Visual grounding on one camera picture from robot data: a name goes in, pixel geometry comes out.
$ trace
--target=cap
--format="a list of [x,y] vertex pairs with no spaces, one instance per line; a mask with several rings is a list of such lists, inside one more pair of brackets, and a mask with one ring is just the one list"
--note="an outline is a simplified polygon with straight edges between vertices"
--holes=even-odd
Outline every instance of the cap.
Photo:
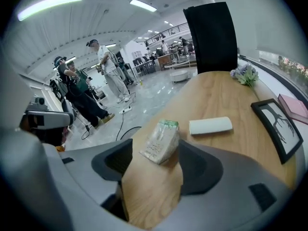
[[70,61],[70,62],[68,62],[68,63],[66,64],[66,66],[69,67],[70,65],[73,65],[73,64],[75,64],[74,61]]
[[92,40],[90,40],[90,41],[86,44],[86,46],[91,47],[91,46],[90,46],[91,43],[94,43],[94,42],[98,43],[98,41],[97,41],[96,39],[92,39]]
[[53,64],[54,64],[55,67],[57,67],[57,66],[60,65],[60,63],[59,63],[59,60],[60,60],[60,59],[64,59],[64,60],[66,61],[66,57],[65,57],[65,56],[64,56],[64,57],[62,57],[62,56],[57,56],[57,57],[54,59],[54,61],[53,61]]

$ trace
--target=flower bouquet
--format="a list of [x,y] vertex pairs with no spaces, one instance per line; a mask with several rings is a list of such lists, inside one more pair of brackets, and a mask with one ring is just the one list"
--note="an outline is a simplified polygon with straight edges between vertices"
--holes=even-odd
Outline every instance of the flower bouquet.
[[259,75],[256,69],[252,67],[250,63],[231,70],[230,75],[232,78],[237,79],[242,85],[249,86],[259,99],[253,88],[255,85],[255,81],[259,79]]

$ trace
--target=black picture frame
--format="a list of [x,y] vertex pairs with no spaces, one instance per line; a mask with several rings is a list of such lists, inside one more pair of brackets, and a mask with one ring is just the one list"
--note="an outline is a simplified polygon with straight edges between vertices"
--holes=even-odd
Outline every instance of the black picture frame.
[[[289,152],[286,153],[283,143],[281,142],[281,139],[279,138],[279,135],[275,131],[273,125],[271,122],[268,120],[266,115],[262,112],[262,109],[260,108],[263,105],[269,104],[269,103],[274,103],[278,106],[278,108],[281,110],[281,112],[286,116],[290,124],[293,126],[295,133],[297,134],[299,141],[298,143],[293,147],[293,149]],[[280,158],[281,164],[286,163],[293,155],[294,153],[298,150],[298,148],[302,145],[303,143],[303,138],[300,135],[297,127],[295,126],[293,120],[289,117],[289,115],[285,112],[285,110],[274,100],[274,99],[267,99],[263,101],[259,101],[256,103],[251,104],[251,108],[255,112],[255,114],[258,116],[258,118],[261,120],[262,124],[264,125],[265,129],[269,133],[275,147],[278,153],[278,156]]]

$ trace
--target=power strip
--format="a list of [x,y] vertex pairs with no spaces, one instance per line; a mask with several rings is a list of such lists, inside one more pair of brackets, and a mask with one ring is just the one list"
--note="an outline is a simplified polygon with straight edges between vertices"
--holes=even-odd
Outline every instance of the power strip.
[[121,110],[120,114],[127,113],[128,111],[131,111],[131,110],[132,108],[129,106],[128,108]]

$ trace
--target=pink book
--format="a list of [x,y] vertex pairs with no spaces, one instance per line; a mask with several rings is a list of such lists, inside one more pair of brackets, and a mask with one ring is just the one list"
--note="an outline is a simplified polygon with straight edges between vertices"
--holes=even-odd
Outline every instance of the pink book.
[[308,110],[302,101],[282,94],[279,94],[278,100],[292,119],[308,125]]

